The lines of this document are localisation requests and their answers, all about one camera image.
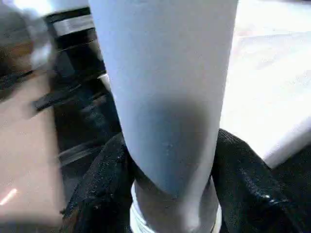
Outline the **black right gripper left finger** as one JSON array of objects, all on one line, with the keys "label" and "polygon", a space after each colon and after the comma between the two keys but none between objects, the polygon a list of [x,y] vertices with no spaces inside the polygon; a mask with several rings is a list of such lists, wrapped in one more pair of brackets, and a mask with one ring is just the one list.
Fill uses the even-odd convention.
[{"label": "black right gripper left finger", "polygon": [[63,233],[129,233],[134,181],[122,133],[112,137],[92,162],[63,210]]}]

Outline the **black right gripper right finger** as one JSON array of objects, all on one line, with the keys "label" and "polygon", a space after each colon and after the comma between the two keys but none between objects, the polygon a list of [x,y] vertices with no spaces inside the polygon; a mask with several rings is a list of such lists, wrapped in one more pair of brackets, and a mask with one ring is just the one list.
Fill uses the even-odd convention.
[{"label": "black right gripper right finger", "polygon": [[309,233],[311,219],[243,140],[220,129],[212,168],[230,233]]}]

